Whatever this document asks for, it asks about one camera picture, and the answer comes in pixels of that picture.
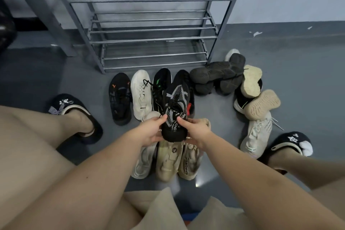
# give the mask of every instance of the shoe rack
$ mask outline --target shoe rack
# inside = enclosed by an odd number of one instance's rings
[[[228,4],[220,26],[216,25],[210,12],[211,3],[218,1],[226,1]],[[210,62],[236,0],[62,0],[62,2],[89,53],[101,72],[105,73],[119,69]],[[92,14],[88,29],[83,27],[80,14],[78,15],[75,10],[76,4],[80,3],[87,4],[88,13]],[[209,51],[205,40],[212,41]]]

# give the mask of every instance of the beige sneaker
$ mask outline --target beige sneaker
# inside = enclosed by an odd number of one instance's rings
[[[254,98],[260,94],[259,79],[262,76],[262,70],[255,66],[245,65],[243,72],[243,82],[241,92],[247,98]]]
[[[202,118],[201,120],[211,129],[211,123],[208,119]],[[198,149],[196,145],[186,143],[178,168],[178,175],[183,179],[193,180],[198,173],[203,155],[204,152]]]
[[[273,90],[265,90],[244,107],[244,115],[249,120],[264,120],[268,111],[280,106],[280,99]]]
[[[177,173],[182,157],[182,142],[160,141],[157,152],[156,176],[163,182],[169,182]]]

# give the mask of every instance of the floor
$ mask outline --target floor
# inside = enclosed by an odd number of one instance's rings
[[[247,63],[263,70],[263,89],[273,89],[282,101],[272,116],[286,131],[304,132],[311,139],[316,158],[338,160],[345,157],[345,43],[343,36],[303,38],[228,38],[216,49],[214,61],[223,60],[237,48]],[[148,69],[153,78],[158,69]],[[170,68],[172,75],[180,68]],[[125,72],[130,78],[135,71]],[[75,163],[109,145],[139,124],[134,117],[123,127],[114,124],[108,101],[108,85],[116,73],[102,75],[88,57],[66,58],[59,48],[9,49],[0,56],[0,104],[36,111],[57,93],[80,98],[104,128],[103,138],[84,146],[74,140],[59,151]],[[232,107],[233,96],[215,91],[196,97],[196,118],[211,121],[212,130],[237,146],[247,133],[248,121]],[[273,127],[270,141],[282,131]],[[159,190],[170,186],[180,212],[200,211],[210,196],[226,206],[239,206],[234,195],[204,157],[195,180],[176,176],[162,183],[152,173],[144,180],[129,179],[126,191]]]

